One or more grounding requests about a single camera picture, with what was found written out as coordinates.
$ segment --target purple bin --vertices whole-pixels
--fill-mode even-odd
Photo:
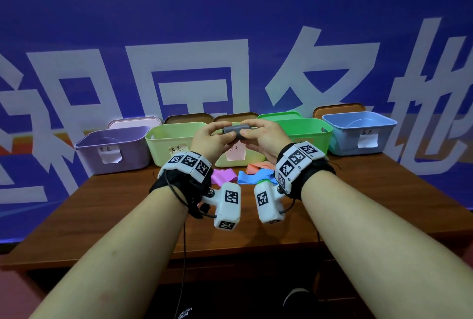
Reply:
[[[149,126],[94,131],[76,143],[93,174],[137,170],[151,160],[145,135]]]

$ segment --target forearm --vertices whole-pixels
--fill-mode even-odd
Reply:
[[[377,318],[469,318],[473,271],[393,212],[320,171],[302,201]]]
[[[186,215],[169,187],[154,190],[71,268],[32,318],[141,318]]]

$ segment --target person's right hand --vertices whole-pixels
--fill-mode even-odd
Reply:
[[[273,165],[278,161],[279,152],[287,144],[292,143],[291,139],[289,139],[281,125],[277,122],[251,119],[244,120],[241,123],[256,127],[252,130],[240,130],[240,134],[247,138],[247,140],[241,140],[241,142],[246,144],[248,149],[265,155]]]

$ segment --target person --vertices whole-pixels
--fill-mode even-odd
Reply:
[[[273,164],[291,143],[277,123],[242,123],[256,127],[241,130],[246,146]],[[236,134],[212,133],[230,125],[222,121],[201,128],[191,151],[215,164]],[[174,190],[184,198],[179,188]],[[330,171],[307,179],[301,199],[377,318],[473,316],[473,270],[427,234]],[[69,270],[31,318],[141,318],[187,215],[169,186],[153,190]]]

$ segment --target blue resistance band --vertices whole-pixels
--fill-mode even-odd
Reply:
[[[268,179],[275,185],[278,184],[276,179],[274,178],[274,171],[273,170],[268,170],[268,169],[261,169],[254,175],[247,175],[243,171],[240,171],[238,173],[238,181],[237,183],[239,185],[255,185],[257,184],[258,181],[261,181],[262,179]]]

